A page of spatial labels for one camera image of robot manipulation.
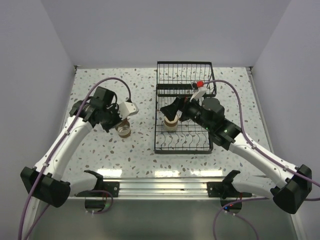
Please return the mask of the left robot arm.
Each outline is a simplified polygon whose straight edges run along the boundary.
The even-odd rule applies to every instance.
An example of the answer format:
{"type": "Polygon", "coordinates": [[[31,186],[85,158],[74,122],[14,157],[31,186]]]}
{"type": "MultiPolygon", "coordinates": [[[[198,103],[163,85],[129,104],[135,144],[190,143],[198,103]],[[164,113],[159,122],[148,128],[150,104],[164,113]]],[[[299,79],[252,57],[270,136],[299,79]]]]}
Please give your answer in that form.
{"type": "Polygon", "coordinates": [[[98,87],[93,96],[77,101],[70,111],[65,127],[53,145],[34,167],[25,167],[20,174],[28,198],[41,200],[56,208],[62,206],[71,193],[71,184],[63,181],[65,169],[82,140],[100,124],[108,132],[130,113],[130,102],[116,103],[116,94],[98,87]]]}

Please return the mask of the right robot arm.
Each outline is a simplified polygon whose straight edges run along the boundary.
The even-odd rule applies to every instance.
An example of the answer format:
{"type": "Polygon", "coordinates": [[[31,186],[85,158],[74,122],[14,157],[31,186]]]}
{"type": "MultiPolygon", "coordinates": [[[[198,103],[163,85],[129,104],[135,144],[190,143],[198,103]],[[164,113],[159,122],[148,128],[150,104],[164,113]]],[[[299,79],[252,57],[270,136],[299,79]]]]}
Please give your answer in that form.
{"type": "Polygon", "coordinates": [[[243,180],[240,172],[232,171],[231,179],[222,185],[227,196],[252,193],[272,199],[286,213],[295,214],[311,192],[312,170],[304,164],[296,166],[283,160],[249,138],[242,128],[226,119],[225,108],[218,99],[209,97],[199,102],[190,97],[177,97],[160,111],[169,121],[181,112],[181,122],[191,120],[198,124],[207,130],[215,145],[247,160],[272,182],[268,186],[262,180],[243,180]]]}

